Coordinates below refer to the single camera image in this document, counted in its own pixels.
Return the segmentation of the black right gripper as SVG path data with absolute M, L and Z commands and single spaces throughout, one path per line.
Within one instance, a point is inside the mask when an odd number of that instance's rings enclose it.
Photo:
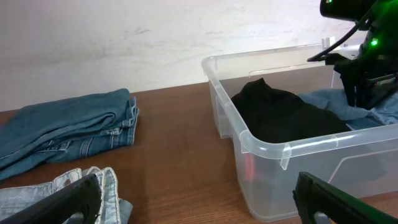
M 356 59 L 334 63 L 350 106 L 367 110 L 397 92 L 397 21 L 373 21 Z

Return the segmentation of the blue denim shirt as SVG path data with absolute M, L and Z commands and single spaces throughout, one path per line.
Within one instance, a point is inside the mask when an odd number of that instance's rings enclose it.
M 345 91 L 339 89 L 317 90 L 298 96 L 306 103 L 331 111 L 352 130 L 397 124 L 397 93 L 370 110 L 350 106 Z

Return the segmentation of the black garment with red stripe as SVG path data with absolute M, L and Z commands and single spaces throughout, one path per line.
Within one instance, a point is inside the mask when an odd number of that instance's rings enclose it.
M 350 130 L 331 111 L 272 88 L 262 78 L 245 84 L 231 101 L 251 134 L 264 142 L 282 143 Z

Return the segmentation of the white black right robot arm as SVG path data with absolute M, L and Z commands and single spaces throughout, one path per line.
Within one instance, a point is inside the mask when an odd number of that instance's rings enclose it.
M 397 1 L 322 1 L 324 17 L 358 23 L 367 36 L 356 59 L 334 63 L 350 106 L 370 110 L 397 92 Z

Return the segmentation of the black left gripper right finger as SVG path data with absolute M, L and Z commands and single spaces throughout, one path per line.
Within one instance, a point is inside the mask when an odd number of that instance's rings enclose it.
M 304 224 L 397 224 L 394 218 L 318 177 L 300 172 L 293 198 Z

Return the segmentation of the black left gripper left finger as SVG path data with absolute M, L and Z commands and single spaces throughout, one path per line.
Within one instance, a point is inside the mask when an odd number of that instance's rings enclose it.
M 83 223 L 99 217 L 101 189 L 94 174 L 87 175 L 37 203 L 1 221 L 2 224 L 63 223 L 72 215 L 83 215 Z

